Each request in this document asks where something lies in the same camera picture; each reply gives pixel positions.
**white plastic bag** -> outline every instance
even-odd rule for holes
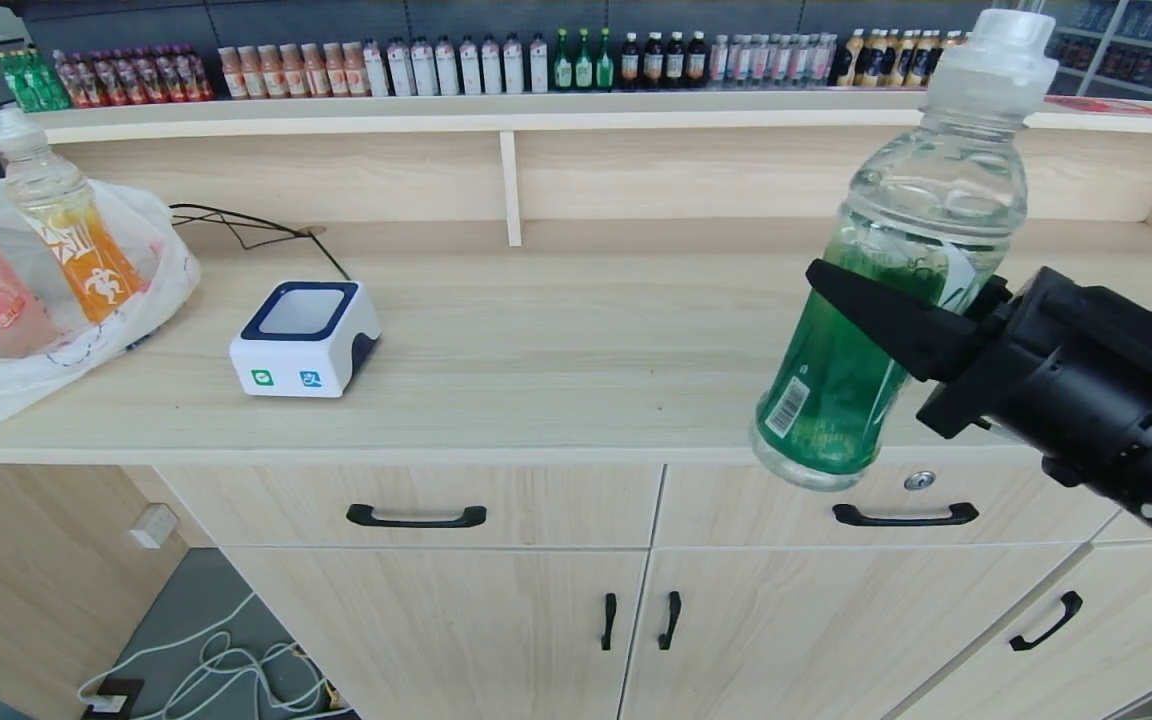
[[[162,200],[136,188],[92,181],[96,209],[111,236],[146,278],[145,288],[92,325],[5,188],[0,181],[0,247],[20,279],[45,302],[63,341],[45,355],[0,357],[0,420],[129,350],[175,314],[198,283],[198,263],[172,228],[172,211]]]

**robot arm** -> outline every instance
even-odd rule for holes
[[[817,260],[816,291],[919,381],[918,419],[945,438],[1000,425],[1152,525],[1152,311],[1041,268],[1011,295],[993,276],[964,314]]]

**drawer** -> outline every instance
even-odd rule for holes
[[[922,471],[934,473],[934,480],[907,488],[905,479]],[[839,520],[836,506],[863,524]],[[961,524],[932,524],[949,520],[952,506],[960,509]],[[793,486],[758,465],[668,465],[655,546],[1086,541],[1115,510],[1086,488],[1061,487],[1037,462],[876,465],[858,486],[842,492]]]
[[[157,470],[220,546],[646,547],[660,483],[659,465]]]

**barcode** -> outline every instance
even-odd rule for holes
[[[776,402],[776,410],[767,416],[765,423],[778,437],[786,437],[794,427],[794,420],[799,418],[803,406],[808,402],[808,395],[812,393],[805,382],[797,378],[790,378],[790,384],[785,386],[781,401]]]

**green glass bottle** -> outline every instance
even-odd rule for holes
[[[579,29],[579,54],[576,55],[576,90],[594,86],[594,60],[589,55],[589,29]]]
[[[612,63],[612,31],[602,29],[602,48],[598,53],[598,69],[594,70],[594,84],[599,90],[611,91],[616,82],[616,66]]]
[[[567,92],[573,88],[573,61],[567,55],[567,29],[558,29],[558,45],[554,46],[554,90]]]

